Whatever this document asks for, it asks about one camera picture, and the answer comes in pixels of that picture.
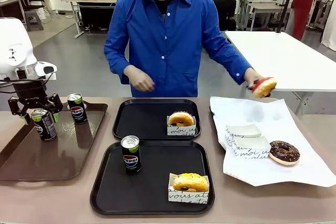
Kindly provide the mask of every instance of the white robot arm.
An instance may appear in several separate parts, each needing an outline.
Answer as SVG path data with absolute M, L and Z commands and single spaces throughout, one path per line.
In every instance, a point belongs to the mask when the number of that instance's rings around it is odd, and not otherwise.
M 16 18 L 0 18 L 0 82 L 13 85 L 18 97 L 8 100 L 13 115 L 30 121 L 27 109 L 43 108 L 51 113 L 62 110 L 57 94 L 48 97 L 46 79 L 55 74 L 57 67 L 48 62 L 39 62 L 33 54 L 33 46 L 28 33 Z

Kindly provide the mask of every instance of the red clothing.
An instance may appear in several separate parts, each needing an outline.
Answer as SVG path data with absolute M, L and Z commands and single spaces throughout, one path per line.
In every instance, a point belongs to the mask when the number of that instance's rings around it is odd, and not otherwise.
M 292 36 L 295 39 L 301 40 L 310 12 L 313 0 L 293 0 L 294 8 L 294 28 Z

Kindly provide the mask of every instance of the pepsi logo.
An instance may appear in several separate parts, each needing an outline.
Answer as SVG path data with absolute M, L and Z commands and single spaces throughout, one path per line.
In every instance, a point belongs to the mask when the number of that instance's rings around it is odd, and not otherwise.
M 35 128 L 36 128 L 38 134 L 42 134 L 43 128 L 41 126 L 38 126 L 37 124 L 35 124 Z
M 138 157 L 131 155 L 124 155 L 125 165 L 129 168 L 134 167 L 138 163 Z
M 71 114 L 76 118 L 81 117 L 84 113 L 83 108 L 79 106 L 72 107 L 70 110 L 71 110 Z

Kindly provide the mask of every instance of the soda can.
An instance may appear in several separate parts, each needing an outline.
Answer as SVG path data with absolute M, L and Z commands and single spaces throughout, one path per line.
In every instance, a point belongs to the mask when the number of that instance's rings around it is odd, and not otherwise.
M 31 119 L 34 121 L 35 128 L 42 141 L 48 142 L 56 138 L 56 129 L 48 111 L 34 109 Z
M 120 144 L 126 172 L 138 173 L 141 170 L 139 139 L 136 136 L 126 136 Z
M 85 112 L 83 98 L 81 94 L 74 93 L 67 97 L 72 118 L 76 124 L 85 123 L 88 117 Z

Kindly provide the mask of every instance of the glazed donut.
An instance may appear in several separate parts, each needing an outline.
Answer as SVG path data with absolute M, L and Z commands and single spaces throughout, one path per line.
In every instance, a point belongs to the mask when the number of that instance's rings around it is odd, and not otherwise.
M 174 190 L 177 191 L 208 191 L 209 185 L 205 177 L 196 173 L 183 173 L 174 178 Z
M 169 116 L 168 124 L 176 124 L 176 126 L 191 126 L 194 125 L 194 119 L 187 112 L 175 112 Z
M 267 96 L 277 85 L 277 81 L 273 77 L 267 77 L 259 81 L 252 90 L 252 94 L 256 98 Z
M 300 153 L 293 145 L 283 141 L 273 141 L 270 143 L 271 150 L 269 157 L 283 165 L 293 165 L 299 158 Z

